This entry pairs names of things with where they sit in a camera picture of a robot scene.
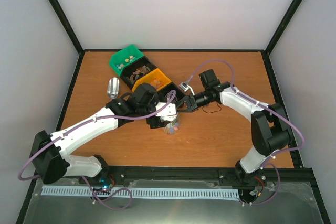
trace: green bin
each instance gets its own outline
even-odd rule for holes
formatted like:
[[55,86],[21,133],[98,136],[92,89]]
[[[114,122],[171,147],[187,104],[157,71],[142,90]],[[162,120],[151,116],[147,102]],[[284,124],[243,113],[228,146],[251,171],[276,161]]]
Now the green bin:
[[[133,60],[126,62],[126,59],[130,59],[130,56],[133,56]],[[116,52],[115,54],[112,55],[109,65],[110,67],[117,73],[118,76],[121,75],[122,70],[134,63],[135,61],[141,59],[144,56],[144,54],[138,49],[136,48],[135,45],[131,44],[128,47]],[[121,69],[119,69],[117,67],[117,65],[121,65],[124,64],[123,67],[121,67]]]

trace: wooden table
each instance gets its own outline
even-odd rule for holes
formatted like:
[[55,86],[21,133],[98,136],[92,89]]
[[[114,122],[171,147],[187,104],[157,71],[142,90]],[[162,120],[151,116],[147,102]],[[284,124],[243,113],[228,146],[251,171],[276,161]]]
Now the wooden table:
[[[107,102],[107,84],[116,73],[110,68],[113,52],[86,52],[64,118],[62,129],[97,112]],[[267,103],[274,98],[259,52],[144,52],[175,84],[186,81],[205,60],[221,58],[230,62],[236,72],[235,85],[242,92]],[[230,81],[230,69],[219,62],[204,66],[213,68],[221,82]],[[195,92],[203,89],[198,78],[190,82]],[[121,81],[119,94],[130,92]],[[202,110],[181,113],[177,134],[166,135],[163,129],[151,130],[146,121],[128,123],[100,135],[78,148],[73,154],[101,155],[109,165],[234,167],[252,147],[250,122],[230,108],[206,114]],[[215,103],[206,108],[217,110]],[[277,156],[278,167],[293,168],[289,153]]]

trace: small item in bin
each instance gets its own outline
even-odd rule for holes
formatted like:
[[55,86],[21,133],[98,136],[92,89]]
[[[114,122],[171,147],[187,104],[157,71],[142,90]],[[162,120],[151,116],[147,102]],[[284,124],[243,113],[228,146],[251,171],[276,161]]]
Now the small item in bin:
[[140,69],[140,72],[141,72],[142,74],[147,73],[146,66],[142,66],[142,68]]
[[155,87],[155,89],[158,89],[158,88],[163,86],[163,83],[160,80],[158,80],[157,78],[153,79],[150,84],[153,87]]

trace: white cable tray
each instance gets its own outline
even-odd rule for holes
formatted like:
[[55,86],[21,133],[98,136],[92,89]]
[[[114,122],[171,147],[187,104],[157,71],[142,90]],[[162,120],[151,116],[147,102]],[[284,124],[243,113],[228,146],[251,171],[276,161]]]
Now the white cable tray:
[[[111,193],[123,187],[114,187]],[[237,189],[180,189],[180,188],[128,188],[135,199],[223,199],[238,200]],[[84,196],[92,193],[86,186],[42,186],[43,196]],[[110,193],[98,193],[99,197],[108,197]],[[122,190],[113,197],[129,198],[127,191]]]

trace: plastic bin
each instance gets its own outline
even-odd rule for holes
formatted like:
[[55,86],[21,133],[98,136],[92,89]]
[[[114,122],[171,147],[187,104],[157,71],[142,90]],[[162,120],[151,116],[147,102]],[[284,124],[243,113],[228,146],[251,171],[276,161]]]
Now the plastic bin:
[[160,93],[162,93],[164,96],[166,96],[169,91],[175,90],[176,91],[176,97],[173,100],[173,103],[176,103],[180,99],[184,98],[186,94],[178,87],[175,85],[174,82],[169,83],[166,87],[160,90]]
[[172,81],[160,69],[156,68],[152,72],[146,74],[141,79],[137,80],[132,88],[132,92],[142,83],[149,83],[154,86],[157,91],[166,87]]
[[[135,63],[137,60],[141,59],[144,54],[136,48],[135,45],[131,44],[128,47],[116,52],[115,54],[112,55],[109,65],[110,67],[117,73],[118,76],[121,75],[121,72],[124,70],[125,67],[127,67],[130,64]],[[123,67],[119,69],[117,65],[123,64]]]
[[156,69],[156,65],[154,65],[146,56],[143,56],[136,62],[132,62],[132,64],[124,67],[120,78],[130,89],[132,89],[137,80],[140,80],[154,69]]

